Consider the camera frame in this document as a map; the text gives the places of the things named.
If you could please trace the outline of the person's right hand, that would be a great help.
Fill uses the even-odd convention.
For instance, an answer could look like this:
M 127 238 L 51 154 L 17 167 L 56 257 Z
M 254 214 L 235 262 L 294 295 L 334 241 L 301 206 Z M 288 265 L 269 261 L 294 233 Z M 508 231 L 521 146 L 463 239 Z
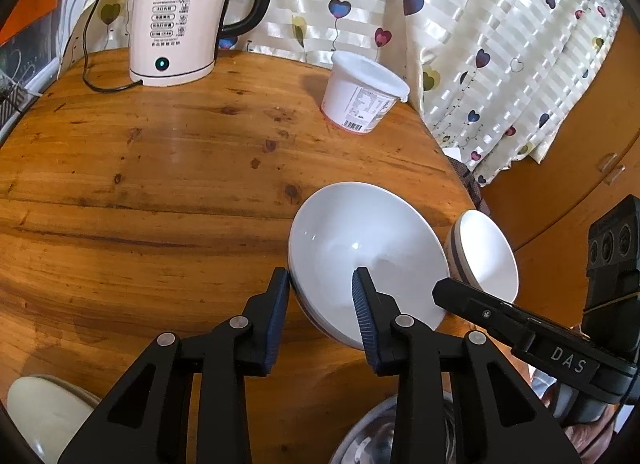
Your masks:
M 616 411 L 617 406 L 607 406 L 596 423 L 573 425 L 564 429 L 565 435 L 582 456 L 583 463 L 597 462 L 610 444 L 614 432 L 611 418 Z

